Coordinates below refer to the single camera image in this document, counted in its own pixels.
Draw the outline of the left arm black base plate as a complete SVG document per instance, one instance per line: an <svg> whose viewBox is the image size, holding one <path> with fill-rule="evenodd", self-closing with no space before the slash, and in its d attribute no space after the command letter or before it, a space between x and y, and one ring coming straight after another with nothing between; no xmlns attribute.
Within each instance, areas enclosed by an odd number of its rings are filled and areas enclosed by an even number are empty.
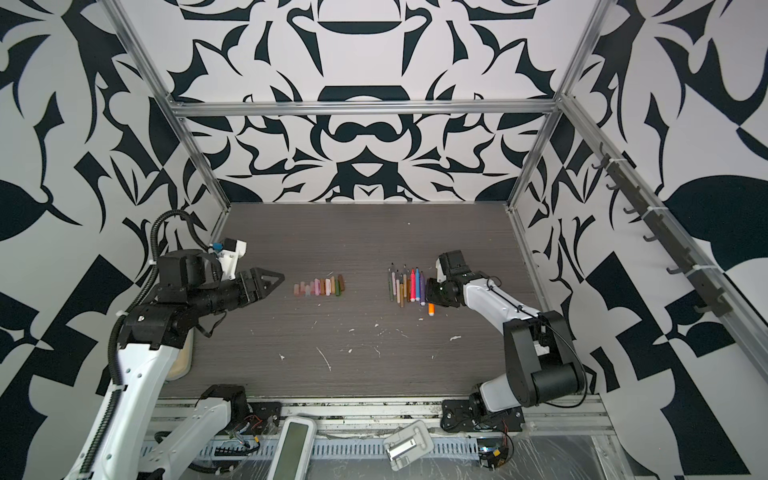
<svg viewBox="0 0 768 480"><path fill-rule="evenodd" d="M250 402L244 432L261 435L276 431L281 423L282 406L279 401Z"/></svg>

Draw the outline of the white handheld tablet device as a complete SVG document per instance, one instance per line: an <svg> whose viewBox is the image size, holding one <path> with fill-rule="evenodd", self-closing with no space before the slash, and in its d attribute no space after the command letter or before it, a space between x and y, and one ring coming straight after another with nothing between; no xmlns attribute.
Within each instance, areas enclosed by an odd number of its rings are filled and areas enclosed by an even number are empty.
<svg viewBox="0 0 768 480"><path fill-rule="evenodd" d="M308 417L288 417L281 429L268 480L302 480L306 477L317 433Z"/></svg>

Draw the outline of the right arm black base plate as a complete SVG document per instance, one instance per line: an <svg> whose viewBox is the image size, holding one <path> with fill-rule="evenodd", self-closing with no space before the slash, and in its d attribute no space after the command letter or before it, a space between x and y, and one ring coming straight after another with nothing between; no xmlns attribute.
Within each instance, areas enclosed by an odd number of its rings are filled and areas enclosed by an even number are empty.
<svg viewBox="0 0 768 480"><path fill-rule="evenodd" d="M447 433L521 432L525 423L520 407L489 412L478 397L468 400L443 400L440 428Z"/></svg>

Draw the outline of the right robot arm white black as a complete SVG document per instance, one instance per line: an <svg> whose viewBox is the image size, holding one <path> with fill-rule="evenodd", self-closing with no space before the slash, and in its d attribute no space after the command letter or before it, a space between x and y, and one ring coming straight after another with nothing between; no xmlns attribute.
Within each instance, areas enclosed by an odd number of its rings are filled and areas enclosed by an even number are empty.
<svg viewBox="0 0 768 480"><path fill-rule="evenodd" d="M503 337L505 372L471 395L482 414L548 404L587 394L586 368L562 314L540 311L504 291L495 278L472 270L461 251L436 260L436 276L425 281L425 297L436 306L466 307Z"/></svg>

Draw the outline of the beige sponge block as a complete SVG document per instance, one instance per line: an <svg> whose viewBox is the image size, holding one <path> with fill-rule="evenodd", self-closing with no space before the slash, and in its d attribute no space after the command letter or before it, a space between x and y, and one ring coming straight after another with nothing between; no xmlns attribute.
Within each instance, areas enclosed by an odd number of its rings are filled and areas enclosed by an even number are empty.
<svg viewBox="0 0 768 480"><path fill-rule="evenodd" d="M190 330L187 334L183 347L181 348L176 360L171 366L166 380L168 382L176 381L186 376L192 367L194 352L194 331Z"/></svg>

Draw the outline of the red pink highlighter pen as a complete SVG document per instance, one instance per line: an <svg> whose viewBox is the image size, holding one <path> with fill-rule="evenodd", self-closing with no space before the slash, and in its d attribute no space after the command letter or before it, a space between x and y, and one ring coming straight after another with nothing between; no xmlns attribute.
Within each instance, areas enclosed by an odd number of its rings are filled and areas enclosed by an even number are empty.
<svg viewBox="0 0 768 480"><path fill-rule="evenodd" d="M414 289L414 301L413 301L413 302L415 302L415 301L417 300L417 295L416 295L416 294L417 294L417 278L416 278L416 269L413 269L413 268L412 268L411 270L413 270L413 273L414 273L414 281L413 281L413 289Z"/></svg>

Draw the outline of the aluminium frame back beam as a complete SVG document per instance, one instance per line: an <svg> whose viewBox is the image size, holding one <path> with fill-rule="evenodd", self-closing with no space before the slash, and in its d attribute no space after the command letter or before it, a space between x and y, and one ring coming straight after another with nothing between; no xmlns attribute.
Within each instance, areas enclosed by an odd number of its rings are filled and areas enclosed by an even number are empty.
<svg viewBox="0 0 768 480"><path fill-rule="evenodd" d="M555 108L556 103L551 99L171 103L171 111L177 117L184 118L250 115L538 114L549 113Z"/></svg>

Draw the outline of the grey metal bracket box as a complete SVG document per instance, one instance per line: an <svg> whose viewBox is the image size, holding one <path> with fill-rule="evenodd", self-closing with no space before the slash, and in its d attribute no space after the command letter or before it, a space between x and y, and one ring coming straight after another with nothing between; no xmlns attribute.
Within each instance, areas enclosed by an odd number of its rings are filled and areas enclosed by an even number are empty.
<svg viewBox="0 0 768 480"><path fill-rule="evenodd" d="M393 471L399 471L431 454L435 443L426 423L417 420L383 440L383 447Z"/></svg>

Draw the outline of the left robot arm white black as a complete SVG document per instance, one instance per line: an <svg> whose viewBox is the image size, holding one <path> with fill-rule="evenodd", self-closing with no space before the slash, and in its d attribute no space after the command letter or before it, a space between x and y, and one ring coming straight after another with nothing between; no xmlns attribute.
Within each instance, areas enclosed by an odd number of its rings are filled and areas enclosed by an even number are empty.
<svg viewBox="0 0 768 480"><path fill-rule="evenodd" d="M262 268L225 278L220 259L203 250L158 257L147 293L128 309L108 347L111 383L70 479L177 479L221 431L251 415L243 387L208 387L186 417L151 451L140 456L152 414L173 363L191 330L209 315L225 316L265 299L285 280Z"/></svg>

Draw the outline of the aluminium frame front rail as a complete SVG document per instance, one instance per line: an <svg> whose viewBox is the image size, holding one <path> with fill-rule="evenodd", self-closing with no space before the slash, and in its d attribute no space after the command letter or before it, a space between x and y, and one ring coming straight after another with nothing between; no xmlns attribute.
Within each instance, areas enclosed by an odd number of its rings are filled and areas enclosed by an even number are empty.
<svg viewBox="0 0 768 480"><path fill-rule="evenodd" d="M281 423L288 417L313 419L323 438L385 437L414 421L422 420L436 437L488 438L501 432L447 433L440 428L443 397L339 397L275 398L249 396L248 402L279 401L283 404ZM596 395L589 395L576 406L579 398L570 396L522 408L525 423L521 432L511 435L535 436L614 436L614 425Z"/></svg>

